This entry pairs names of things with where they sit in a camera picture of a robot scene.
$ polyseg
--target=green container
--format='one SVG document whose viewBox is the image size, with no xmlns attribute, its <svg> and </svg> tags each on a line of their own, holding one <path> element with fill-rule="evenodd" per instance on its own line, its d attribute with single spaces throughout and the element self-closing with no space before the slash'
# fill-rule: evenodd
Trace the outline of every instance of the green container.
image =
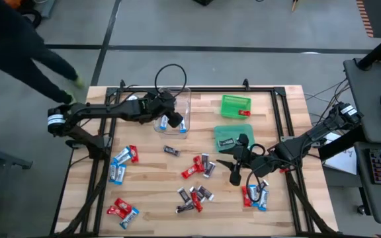
<svg viewBox="0 0 381 238">
<path fill-rule="evenodd" d="M 244 97 L 236 97 L 223 95 L 222 109 L 220 111 L 222 116 L 238 119 L 246 119 L 248 116 L 239 115 L 239 110 L 251 111 L 251 99 Z"/>
<path fill-rule="evenodd" d="M 249 139 L 249 145 L 252 145 L 255 143 L 254 139 L 254 133 L 252 130 L 252 126 L 249 124 L 242 124 L 242 125 L 235 125 L 235 126 L 216 126 L 214 128 L 214 137 L 216 138 L 215 146 L 217 149 L 217 152 L 220 152 L 220 150 L 223 149 L 229 149 L 235 146 L 232 145 L 225 145 L 225 146 L 219 146 L 218 142 L 220 140 L 230 139 L 233 138 L 236 142 L 240 134 L 246 134 Z"/>
</svg>

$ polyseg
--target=red candy bar wrapper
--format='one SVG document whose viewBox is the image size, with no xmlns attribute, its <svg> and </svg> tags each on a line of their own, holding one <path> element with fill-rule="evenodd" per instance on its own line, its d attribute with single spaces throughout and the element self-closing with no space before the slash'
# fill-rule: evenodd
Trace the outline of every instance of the red candy bar wrapper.
<svg viewBox="0 0 381 238">
<path fill-rule="evenodd" d="M 130 152 L 132 153 L 132 163 L 138 163 L 139 162 L 139 156 L 138 156 L 138 148 L 136 148 L 135 145 L 129 145 Z"/>
<path fill-rule="evenodd" d="M 241 116 L 250 116 L 251 115 L 251 111 L 248 111 L 248 110 L 239 110 L 239 115 L 241 115 Z"/>
<path fill-rule="evenodd" d="M 204 165 L 202 164 L 201 157 L 199 155 L 193 158 L 193 162 L 196 165 L 198 173 L 203 173 L 205 171 Z"/>
<path fill-rule="evenodd" d="M 242 194 L 243 194 L 243 206 L 250 207 L 251 201 L 248 197 L 248 191 L 246 189 L 246 186 L 242 186 Z"/>
<path fill-rule="evenodd" d="M 182 172 L 182 176 L 184 179 L 189 178 L 191 175 L 195 174 L 197 172 L 198 167 L 196 165 L 193 165 L 191 168 L 185 170 Z"/>
<path fill-rule="evenodd" d="M 193 204 L 195 205 L 196 210 L 198 210 L 198 212 L 201 212 L 202 205 L 198 200 L 198 195 L 196 195 L 196 191 L 194 190 L 193 192 L 191 192 L 190 196 L 192 197 L 192 201 L 193 201 Z"/>
<path fill-rule="evenodd" d="M 106 213 L 109 215 L 118 215 L 121 219 L 124 219 L 127 216 L 125 210 L 117 208 L 116 206 L 111 206 Z"/>
<path fill-rule="evenodd" d="M 123 201 L 121 198 L 117 198 L 114 205 L 118 206 L 121 210 L 124 210 L 127 214 L 132 211 L 132 206 L 129 203 Z"/>
</svg>

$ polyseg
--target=concrete floor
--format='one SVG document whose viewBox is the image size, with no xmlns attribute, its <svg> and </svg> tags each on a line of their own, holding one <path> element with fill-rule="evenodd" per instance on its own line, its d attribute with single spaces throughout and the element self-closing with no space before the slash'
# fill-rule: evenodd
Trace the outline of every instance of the concrete floor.
<svg viewBox="0 0 381 238">
<path fill-rule="evenodd" d="M 116 0 L 58 0 L 52 18 L 38 33 L 48 44 L 99 44 Z M 123 0 L 109 40 L 110 45 L 244 46 L 260 48 L 372 49 L 381 39 L 369 38 L 355 0 L 302 0 L 291 13 L 291 0 L 215 0 L 201 7 L 191 0 Z M 99 50 L 55 50 L 90 85 Z M 127 83 L 152 85 L 167 63 L 179 63 L 189 85 L 291 85 L 314 94 L 345 78 L 343 60 L 362 55 L 238 52 L 160 52 L 109 50 L 97 85 Z M 41 67 L 60 87 L 84 102 L 86 90 L 75 90 L 66 80 Z M 160 85 L 181 84 L 172 69 Z M 318 97 L 330 100 L 332 91 Z M 349 91 L 341 100 L 353 103 Z M 310 99 L 311 113 L 327 105 Z M 0 72 L 0 150 L 34 161 L 29 171 L 13 169 L 0 199 L 0 235 L 47 235 L 62 189 L 71 150 L 63 138 L 46 131 L 47 109 L 56 103 Z M 352 235 L 381 234 L 372 218 L 354 214 L 359 194 L 351 188 L 330 187 L 339 230 Z"/>
</svg>

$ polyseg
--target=clear plastic container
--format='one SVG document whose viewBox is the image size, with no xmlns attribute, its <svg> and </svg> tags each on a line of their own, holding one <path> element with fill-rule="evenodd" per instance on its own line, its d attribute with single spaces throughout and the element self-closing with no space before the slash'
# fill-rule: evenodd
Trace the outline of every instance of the clear plastic container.
<svg viewBox="0 0 381 238">
<path fill-rule="evenodd" d="M 162 87 L 159 90 L 168 91 L 173 96 L 180 92 L 181 87 Z M 161 138 L 168 139 L 186 139 L 188 136 L 188 132 L 191 128 L 191 89 L 185 87 L 181 94 L 176 97 L 175 102 L 175 112 L 180 113 L 183 119 L 185 120 L 185 132 L 181 132 L 181 126 L 177 126 L 176 128 L 172 128 L 168 123 L 165 130 L 160 128 L 161 118 L 158 118 L 153 123 L 153 128 L 156 132 L 159 132 Z"/>
</svg>

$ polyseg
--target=wooden tabletop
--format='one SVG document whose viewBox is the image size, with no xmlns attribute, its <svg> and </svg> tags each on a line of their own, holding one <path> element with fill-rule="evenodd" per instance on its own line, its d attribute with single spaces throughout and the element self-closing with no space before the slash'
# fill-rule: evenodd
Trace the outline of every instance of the wooden tabletop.
<svg viewBox="0 0 381 238">
<path fill-rule="evenodd" d="M 297 136 L 309 130 L 311 126 L 304 93 L 301 86 L 285 86 L 294 131 Z M 106 87 L 91 87 L 87 101 L 103 103 Z M 220 116 L 222 95 L 251 97 L 251 117 L 242 121 Z M 285 134 L 286 123 L 279 99 L 282 125 Z M 251 124 L 256 143 L 270 147 L 278 142 L 275 116 L 270 93 L 192 93 L 190 132 L 187 139 L 161 139 L 154 131 L 153 124 L 140 125 L 135 122 L 117 120 L 114 135 L 112 156 L 115 156 L 126 145 L 136 145 L 139 163 L 128 161 L 123 185 L 108 183 L 106 187 L 104 210 L 101 218 L 100 235 L 108 236 L 238 236 L 238 235 L 294 235 L 292 213 L 286 181 L 278 171 L 270 173 L 266 179 L 270 186 L 267 211 L 257 208 L 244 208 L 240 186 L 232 186 L 230 172 L 217 163 L 211 176 L 207 179 L 202 174 L 195 174 L 185 180 L 181 172 L 189 168 L 192 158 L 202 153 L 210 154 L 210 161 L 216 159 L 233 161 L 231 155 L 219 154 L 214 146 L 214 127 L 219 125 Z M 91 120 L 84 128 L 96 134 L 100 120 Z M 163 146 L 169 145 L 181 150 L 180 157 L 170 156 L 163 152 Z M 74 152 L 72 162 L 87 155 L 86 149 Z M 90 159 L 78 162 L 69 171 L 65 186 L 56 232 L 64 229 L 82 207 L 92 162 Z M 323 169 L 318 159 L 304 158 L 303 173 L 308 191 L 308 198 L 318 214 L 332 229 L 337 230 L 335 215 L 331 205 Z M 249 169 L 242 169 L 244 185 Z M 215 197 L 212 202 L 205 201 L 203 211 L 186 211 L 175 213 L 177 206 L 183 205 L 177 194 L 180 187 L 189 189 L 202 185 Z M 136 207 L 140 214 L 127 230 L 119 226 L 120 218 L 106 215 L 107 208 L 117 198 Z M 93 224 L 95 206 L 91 211 L 89 222 Z M 305 227 L 302 207 L 299 204 L 300 218 Z"/>
</svg>

